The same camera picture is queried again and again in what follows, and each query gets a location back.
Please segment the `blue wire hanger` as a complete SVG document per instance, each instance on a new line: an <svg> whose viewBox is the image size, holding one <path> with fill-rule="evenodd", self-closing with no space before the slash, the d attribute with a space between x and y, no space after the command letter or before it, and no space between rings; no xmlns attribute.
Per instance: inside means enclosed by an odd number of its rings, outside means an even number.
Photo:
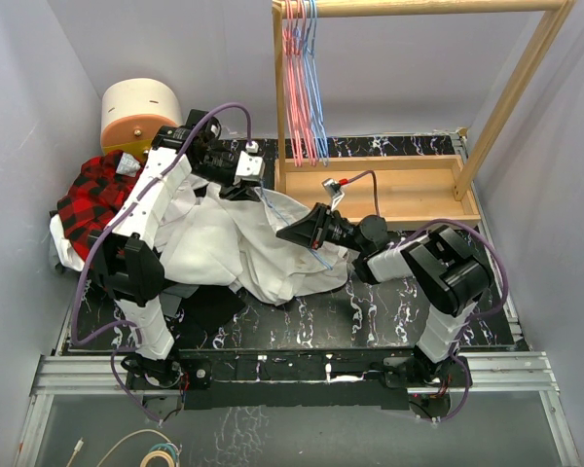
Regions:
<svg viewBox="0 0 584 467"><path fill-rule="evenodd" d="M285 224L286 227L290 226L290 223L288 222L288 220L286 219L286 217L281 214L276 207L269 201L268 196L267 196L267 192L269 191L268 189L266 189L264 187L264 183L260 184L259 188L255 189L256 193L259 195L260 199L262 200L262 202L270 209L271 212L274 213L274 215ZM332 270L333 267L331 265L329 265L315 250L312 250L310 248L306 248L306 250L308 252L310 252L312 254L312 256L322 265L324 266L326 269L328 270Z"/></svg>

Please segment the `white shirt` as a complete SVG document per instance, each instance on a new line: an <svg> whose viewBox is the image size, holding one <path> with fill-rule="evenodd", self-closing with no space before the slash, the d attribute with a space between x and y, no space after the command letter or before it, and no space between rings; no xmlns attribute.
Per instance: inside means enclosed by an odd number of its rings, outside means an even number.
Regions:
<svg viewBox="0 0 584 467"><path fill-rule="evenodd" d="M286 226L261 199L229 201L219 198L219 191L217 185L195 176L176 191L155 237L167 278L233 291L244 288L270 305L329 292L347 282L345 248L327 244L316 250L333 267L328 270L306 247L275 236ZM269 190L267 196L290 224L309 212L281 193ZM67 239L57 212L51 217L50 233L56 247L64 245Z"/></svg>

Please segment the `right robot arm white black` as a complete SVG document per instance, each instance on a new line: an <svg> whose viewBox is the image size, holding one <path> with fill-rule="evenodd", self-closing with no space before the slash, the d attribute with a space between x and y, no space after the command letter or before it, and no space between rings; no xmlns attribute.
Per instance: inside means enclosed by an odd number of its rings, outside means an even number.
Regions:
<svg viewBox="0 0 584 467"><path fill-rule="evenodd" d="M368 284L412 277L429 301L429 312L412 356L394 371L409 382L434 386L448 378L457 336L493 285L491 268L456 232L457 226L440 220L394 244L385 218L369 215L353 224L318 203L276 236L310 250L332 243L355 251L354 272Z"/></svg>

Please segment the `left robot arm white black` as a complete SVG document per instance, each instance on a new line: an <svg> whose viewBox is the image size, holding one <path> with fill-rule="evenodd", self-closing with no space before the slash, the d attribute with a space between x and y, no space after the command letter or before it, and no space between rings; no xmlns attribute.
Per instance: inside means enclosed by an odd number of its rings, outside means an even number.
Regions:
<svg viewBox="0 0 584 467"><path fill-rule="evenodd" d="M160 301L170 285L155 237L180 185L191 175L215 183L222 198L254 200L265 163L258 143L230 152L219 141L215 112L192 111L183 126L161 126L151 143L142 172L121 210L103 231L90 236L87 264L91 279L115 301L132 329L135 351L151 360L147 375L170 388L182 366L169 355L174 339Z"/></svg>

